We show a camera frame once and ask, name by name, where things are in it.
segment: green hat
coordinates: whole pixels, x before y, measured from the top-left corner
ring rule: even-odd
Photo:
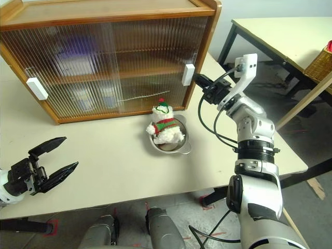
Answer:
[[[165,100],[164,100],[163,98],[160,98],[160,99],[159,99],[159,105],[160,105],[160,106],[168,107],[168,104],[165,102]]]

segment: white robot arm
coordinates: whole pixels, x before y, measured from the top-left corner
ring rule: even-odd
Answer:
[[[222,79],[213,82],[204,75],[194,75],[203,88],[204,99],[226,110],[237,124],[238,153],[235,174],[231,177],[227,206],[238,214],[243,249],[305,249],[297,233],[279,221],[282,194],[278,166],[274,164],[274,124],[264,109],[244,95],[243,90],[256,76],[257,54],[236,59],[235,76],[241,77],[234,88]]]

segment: floor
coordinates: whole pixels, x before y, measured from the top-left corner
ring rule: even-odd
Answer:
[[[269,117],[276,121],[300,100],[306,90],[300,91],[293,100],[285,105],[283,94],[283,78],[285,72],[277,66],[259,63],[258,73],[246,94],[260,103]],[[309,118],[304,117],[316,110]],[[281,131],[281,135],[291,145],[293,150],[306,162],[313,166],[332,156],[332,108],[325,103],[311,106],[307,113],[297,116]],[[332,172],[317,177],[326,197],[321,200],[307,184],[300,184],[283,189],[284,206],[294,220],[310,248],[330,248],[332,244]],[[120,245],[141,246],[151,248],[150,237],[145,227],[145,214],[149,207],[158,206],[166,209],[183,236],[187,248],[199,248],[198,243],[188,229],[192,225],[199,230],[209,232],[226,212],[224,200],[214,203],[204,209],[199,204],[199,198],[211,193],[206,189],[193,193],[155,197],[117,203],[93,209],[70,211],[50,215],[31,217],[30,220],[45,222],[57,220],[57,234],[44,236],[42,234],[1,232],[0,248],[10,249],[44,249],[44,248],[77,248],[88,227],[103,214],[116,214],[120,220]],[[220,238],[239,238],[239,222],[231,213],[215,231]],[[210,241],[206,248],[240,249],[239,244],[225,244]]]

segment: stuffed toy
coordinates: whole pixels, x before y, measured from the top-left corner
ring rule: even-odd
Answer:
[[[154,136],[155,144],[178,143],[185,137],[174,119],[173,108],[164,99],[152,108],[152,122],[146,132]]]

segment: stainless steel bowl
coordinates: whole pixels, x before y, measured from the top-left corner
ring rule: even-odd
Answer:
[[[186,118],[182,115],[174,115],[175,122],[180,126],[181,132],[185,135],[185,138],[175,144],[155,144],[154,143],[154,136],[148,135],[151,141],[152,146],[163,153],[171,154],[171,153],[181,153],[181,154],[188,154],[191,152],[191,144],[189,143],[189,136],[188,131],[185,126]]]

